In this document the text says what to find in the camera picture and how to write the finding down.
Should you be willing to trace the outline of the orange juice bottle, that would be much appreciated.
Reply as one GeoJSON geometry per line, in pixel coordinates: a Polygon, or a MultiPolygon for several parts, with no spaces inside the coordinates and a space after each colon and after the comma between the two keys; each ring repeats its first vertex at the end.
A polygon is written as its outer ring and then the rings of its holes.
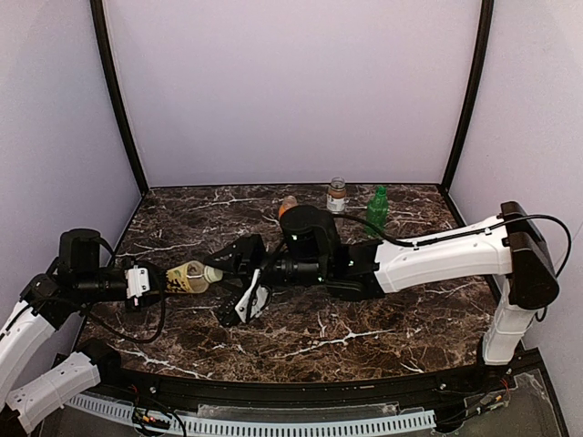
{"type": "Polygon", "coordinates": [[[286,196],[280,206],[279,206],[279,210],[278,210],[278,219],[280,219],[282,217],[282,215],[288,211],[291,208],[294,208],[298,205],[298,200],[295,196],[286,196]]]}

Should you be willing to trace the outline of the green plastic soda bottle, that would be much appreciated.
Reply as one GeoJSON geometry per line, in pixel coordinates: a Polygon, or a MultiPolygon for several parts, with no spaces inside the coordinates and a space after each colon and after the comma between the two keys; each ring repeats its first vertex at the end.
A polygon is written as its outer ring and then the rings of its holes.
{"type": "Polygon", "coordinates": [[[366,220],[384,231],[387,220],[389,203],[386,187],[378,186],[367,204],[366,220]]]}

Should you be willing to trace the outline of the brown drink bottle white label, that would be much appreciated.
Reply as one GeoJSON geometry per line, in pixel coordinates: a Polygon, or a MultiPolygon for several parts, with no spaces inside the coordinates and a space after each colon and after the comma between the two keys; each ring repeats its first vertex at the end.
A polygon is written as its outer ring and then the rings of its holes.
{"type": "Polygon", "coordinates": [[[341,177],[334,177],[328,187],[326,194],[326,208],[333,214],[343,214],[346,207],[347,190],[345,180],[341,177]]]}

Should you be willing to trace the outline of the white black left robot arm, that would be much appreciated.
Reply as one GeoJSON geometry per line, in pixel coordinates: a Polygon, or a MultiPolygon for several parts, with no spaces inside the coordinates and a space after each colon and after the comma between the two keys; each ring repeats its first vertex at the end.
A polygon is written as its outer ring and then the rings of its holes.
{"type": "Polygon", "coordinates": [[[1,433],[28,436],[55,410],[100,384],[120,385],[121,358],[101,340],[83,342],[56,367],[15,386],[36,351],[68,318],[90,318],[101,302],[125,302],[131,310],[166,303],[166,274],[147,262],[125,260],[103,266],[100,251],[110,245],[93,229],[71,229],[59,240],[49,269],[31,279],[1,329],[1,433]]]}

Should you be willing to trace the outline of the cream bottle cap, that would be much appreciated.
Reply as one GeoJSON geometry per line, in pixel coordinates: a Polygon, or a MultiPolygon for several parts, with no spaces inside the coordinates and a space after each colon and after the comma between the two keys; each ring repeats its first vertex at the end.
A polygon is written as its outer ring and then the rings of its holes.
{"type": "Polygon", "coordinates": [[[216,283],[223,280],[223,271],[211,266],[204,266],[203,278],[209,283],[216,283]]]}

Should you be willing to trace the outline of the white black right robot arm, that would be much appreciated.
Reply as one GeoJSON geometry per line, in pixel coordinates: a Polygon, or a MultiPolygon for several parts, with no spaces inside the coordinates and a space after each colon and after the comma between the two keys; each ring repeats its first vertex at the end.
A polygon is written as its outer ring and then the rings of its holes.
{"type": "Polygon", "coordinates": [[[327,210],[295,206],[281,215],[282,240],[274,251],[261,235],[251,234],[206,257],[206,266],[241,283],[230,289],[220,323],[250,322],[275,287],[321,285],[343,300],[359,301],[425,283],[497,275],[504,286],[477,359],[495,367],[512,361],[536,313],[559,293],[558,271],[534,223],[537,216],[515,201],[474,225],[411,239],[375,228],[377,239],[344,244],[336,219],[327,210]]]}

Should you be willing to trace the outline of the beige label tea bottle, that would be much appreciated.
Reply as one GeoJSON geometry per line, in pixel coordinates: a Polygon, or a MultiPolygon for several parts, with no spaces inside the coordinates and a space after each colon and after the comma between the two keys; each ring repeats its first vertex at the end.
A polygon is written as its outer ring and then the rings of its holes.
{"type": "Polygon", "coordinates": [[[166,291],[174,294],[201,294],[208,290],[209,284],[203,278],[204,264],[193,260],[166,272],[166,291]]]}

